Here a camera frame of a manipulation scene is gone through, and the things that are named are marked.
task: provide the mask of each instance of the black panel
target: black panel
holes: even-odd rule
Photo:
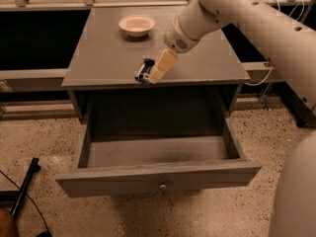
[[[89,10],[0,13],[0,70],[67,68]]]

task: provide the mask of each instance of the black metal rod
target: black metal rod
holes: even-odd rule
[[[29,184],[31,182],[33,174],[40,169],[38,162],[39,162],[39,158],[32,159],[29,170],[28,170],[26,177],[23,180],[23,183],[21,185],[19,197],[11,208],[11,215],[13,216],[14,219],[16,219],[18,217],[18,214],[20,212],[20,208],[23,204],[24,197],[28,191],[28,187],[29,187]]]

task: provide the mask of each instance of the black cable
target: black cable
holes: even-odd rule
[[[18,188],[19,191],[21,190],[21,188],[20,188],[15,182],[13,182],[6,174],[4,174],[1,170],[0,170],[0,173],[1,173],[7,180],[9,180],[16,188]],[[39,213],[39,216],[41,217],[41,219],[42,219],[42,221],[43,221],[43,223],[44,223],[44,225],[45,225],[45,228],[46,228],[47,233],[49,234],[49,236],[51,236],[51,234],[50,234],[50,232],[49,232],[49,230],[48,230],[47,223],[46,223],[45,219],[43,218],[43,216],[42,216],[42,214],[41,214],[41,212],[40,212],[39,207],[37,206],[37,204],[34,202],[34,200],[33,200],[27,193],[26,193],[26,196],[30,199],[30,201],[31,201],[31,202],[33,203],[33,205],[36,207],[36,209],[37,209],[37,211],[38,211],[38,213]]]

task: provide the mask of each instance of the person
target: person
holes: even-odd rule
[[[0,208],[0,236],[19,237],[18,227],[11,214]]]

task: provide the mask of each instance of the beige speckled floor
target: beige speckled floor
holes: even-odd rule
[[[277,179],[288,152],[312,129],[299,129],[278,99],[270,111],[257,102],[237,104],[232,119],[250,161],[263,169],[244,188],[158,195],[69,198],[54,180],[72,164],[76,118],[0,120],[0,169],[19,185],[32,157],[41,170],[29,194],[58,237],[90,236],[268,236]],[[0,177],[0,190],[13,190]],[[18,220],[21,237],[44,226],[27,200]]]

